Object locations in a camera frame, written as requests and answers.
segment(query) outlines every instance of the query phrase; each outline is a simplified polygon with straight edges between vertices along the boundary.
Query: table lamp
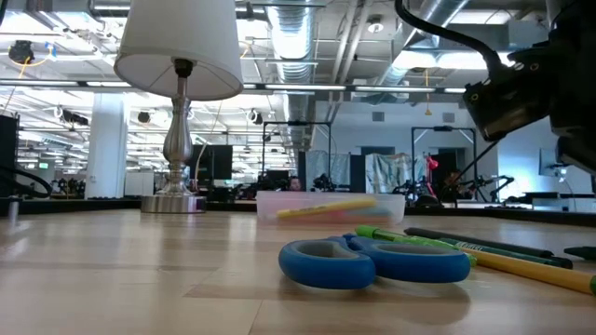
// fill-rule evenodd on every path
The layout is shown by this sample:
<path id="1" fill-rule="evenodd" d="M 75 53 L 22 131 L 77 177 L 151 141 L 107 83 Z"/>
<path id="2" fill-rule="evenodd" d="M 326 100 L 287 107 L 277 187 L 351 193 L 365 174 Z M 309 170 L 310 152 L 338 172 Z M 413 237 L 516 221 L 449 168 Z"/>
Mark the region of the table lamp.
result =
<path id="1" fill-rule="evenodd" d="M 171 126 L 164 142 L 166 187 L 142 199 L 143 212 L 203 212 L 205 199 L 183 183 L 193 144 L 190 101 L 216 101 L 242 91 L 234 0 L 133 0 L 115 73 L 131 86 L 170 97 Z"/>

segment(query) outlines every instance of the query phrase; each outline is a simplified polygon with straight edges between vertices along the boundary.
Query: white column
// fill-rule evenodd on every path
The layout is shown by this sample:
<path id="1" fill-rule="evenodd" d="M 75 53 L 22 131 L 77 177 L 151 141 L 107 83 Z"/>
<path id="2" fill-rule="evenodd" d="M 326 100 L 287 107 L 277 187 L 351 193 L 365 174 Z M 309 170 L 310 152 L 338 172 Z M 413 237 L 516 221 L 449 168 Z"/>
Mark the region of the white column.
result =
<path id="1" fill-rule="evenodd" d="M 129 108 L 124 94 L 96 93 L 85 198 L 124 195 L 128 132 Z"/>

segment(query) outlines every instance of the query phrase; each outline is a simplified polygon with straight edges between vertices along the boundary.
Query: wooden table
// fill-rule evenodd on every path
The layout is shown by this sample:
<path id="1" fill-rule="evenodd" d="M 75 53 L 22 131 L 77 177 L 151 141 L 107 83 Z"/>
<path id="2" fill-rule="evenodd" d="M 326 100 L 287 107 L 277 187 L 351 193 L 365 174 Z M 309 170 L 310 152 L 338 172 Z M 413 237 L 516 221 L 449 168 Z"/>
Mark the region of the wooden table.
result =
<path id="1" fill-rule="evenodd" d="M 407 217 L 385 228 L 410 226 L 557 254 L 596 245 L 595 229 L 485 218 Z M 0 221 L 0 334 L 596 333 L 595 297 L 480 267 L 453 285 L 379 279 L 359 291 L 307 288 L 280 272 L 287 242 L 354 227 L 138 210 Z"/>

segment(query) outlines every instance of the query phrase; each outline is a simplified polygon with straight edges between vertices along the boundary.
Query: green marker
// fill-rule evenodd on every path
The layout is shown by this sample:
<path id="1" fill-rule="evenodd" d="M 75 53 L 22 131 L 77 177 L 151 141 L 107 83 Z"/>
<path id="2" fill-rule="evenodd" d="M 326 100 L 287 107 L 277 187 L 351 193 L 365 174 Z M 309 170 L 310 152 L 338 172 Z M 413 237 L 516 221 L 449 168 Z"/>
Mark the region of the green marker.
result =
<path id="1" fill-rule="evenodd" d="M 440 238 L 439 241 L 442 241 L 442 242 L 445 242 L 445 243 L 449 243 L 450 245 L 453 245 L 453 246 L 456 246 L 456 247 L 459 247 L 459 248 L 469 248 L 469 249 L 472 249 L 472 250 L 489 252 L 489 253 L 493 253 L 493 254 L 496 254 L 496 255 L 501 255 L 501 256 L 507 256 L 507 257 L 511 257 L 511 258 L 516 258 L 516 259 L 519 259 L 519 260 L 533 261 L 533 262 L 537 262 L 537 263 L 540 263 L 540 264 L 557 266 L 557 267 L 562 267 L 562 268 L 568 268 L 568 266 L 565 266 L 561 261 L 555 261 L 555 260 L 540 258 L 540 257 L 536 257 L 536 256 L 524 255 L 524 254 L 521 254 L 519 252 L 507 251 L 507 250 L 503 250 L 503 249 L 500 249 L 500 248 L 490 248 L 490 247 L 480 246 L 480 245 L 473 244 L 473 243 L 468 243 L 468 242 L 462 242 L 462 241 L 454 240 L 452 238 Z"/>
<path id="2" fill-rule="evenodd" d="M 445 243 L 439 240 L 434 240 L 430 238 L 418 237 L 418 236 L 406 236 L 402 234 L 396 234 L 388 231 L 381 230 L 376 227 L 371 227 L 367 225 L 361 225 L 356 228 L 356 235 L 369 237 L 377 240 L 384 240 L 390 242 L 396 242 L 401 244 L 409 244 L 415 246 L 427 246 L 427 247 L 439 247 L 439 248 L 449 248 L 454 250 L 459 250 L 459 248 L 454 247 L 449 243 Z M 476 257 L 470 254 L 466 254 L 467 258 L 469 259 L 469 263 L 471 266 L 476 266 Z"/>

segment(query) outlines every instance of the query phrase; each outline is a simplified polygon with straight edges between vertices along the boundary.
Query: scissors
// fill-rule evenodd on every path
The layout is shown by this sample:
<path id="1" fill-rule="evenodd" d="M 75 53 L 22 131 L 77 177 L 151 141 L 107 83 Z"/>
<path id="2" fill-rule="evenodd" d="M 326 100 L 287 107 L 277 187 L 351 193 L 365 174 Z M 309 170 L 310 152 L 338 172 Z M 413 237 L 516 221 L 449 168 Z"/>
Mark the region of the scissors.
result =
<path id="1" fill-rule="evenodd" d="M 279 252 L 279 267 L 293 281 L 315 288 L 358 289 L 377 275 L 417 283 L 453 283 L 470 271 L 465 253 L 346 234 L 294 241 Z"/>

